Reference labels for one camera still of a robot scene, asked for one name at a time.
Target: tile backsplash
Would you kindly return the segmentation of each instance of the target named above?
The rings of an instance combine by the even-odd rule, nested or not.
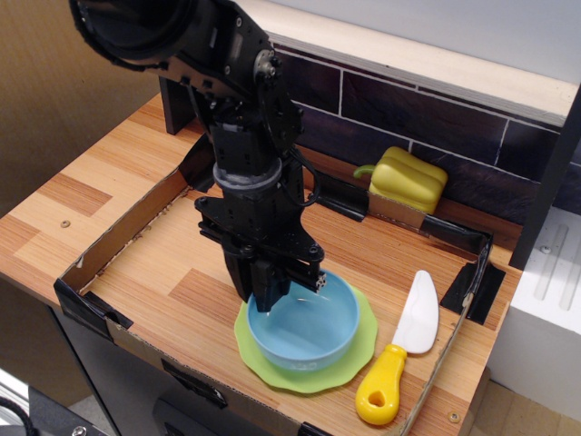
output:
[[[355,165],[402,147],[448,172],[444,197],[524,223],[559,127],[285,46],[277,52],[290,97],[305,111],[298,144]],[[581,153],[555,206],[581,214],[579,182]]]

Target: green plate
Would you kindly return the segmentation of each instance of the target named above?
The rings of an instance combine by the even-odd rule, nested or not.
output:
[[[378,320],[367,298],[357,288],[352,288],[359,300],[359,328],[350,348],[339,361],[314,372],[289,371],[271,363],[252,337],[246,320],[247,304],[243,302],[234,324],[234,332],[244,363],[270,386],[300,393],[324,391],[349,382],[373,357],[378,333]]]

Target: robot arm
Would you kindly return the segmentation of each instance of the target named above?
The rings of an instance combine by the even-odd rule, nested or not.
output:
[[[267,312],[291,281],[317,291],[324,251],[304,231],[301,112],[268,36],[228,0],[71,0],[77,28],[114,64],[187,86],[223,199],[196,202],[244,301]]]

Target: cable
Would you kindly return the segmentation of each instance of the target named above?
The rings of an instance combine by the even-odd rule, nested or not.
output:
[[[9,411],[13,411],[15,415],[20,418],[22,424],[25,425],[26,436],[36,436],[36,430],[34,429],[33,422],[30,420],[22,407],[5,397],[0,397],[0,407],[4,407]]]
[[[291,200],[293,203],[295,203],[297,206],[299,207],[309,207],[312,204],[315,204],[317,202],[317,200],[319,200],[319,196],[320,196],[320,178],[319,178],[319,174],[317,173],[317,170],[315,169],[314,166],[312,166],[312,163],[309,162],[309,160],[300,152],[300,150],[296,147],[292,147],[289,150],[289,154],[295,159],[297,160],[302,166],[304,166],[307,171],[309,171],[309,173],[312,174],[312,178],[313,178],[313,188],[312,188],[312,194],[309,197],[309,200],[307,200],[304,203],[298,202],[296,198],[294,198],[288,191],[288,188],[286,186],[286,184],[282,183],[282,188],[284,193],[286,194],[287,198],[289,198],[289,200]]]

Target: light blue bowl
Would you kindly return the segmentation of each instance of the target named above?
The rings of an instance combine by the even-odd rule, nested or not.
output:
[[[359,326],[359,302],[343,279],[327,272],[319,293],[293,282],[270,312],[258,312],[251,295],[247,320],[270,362],[292,371],[316,371],[349,349]]]

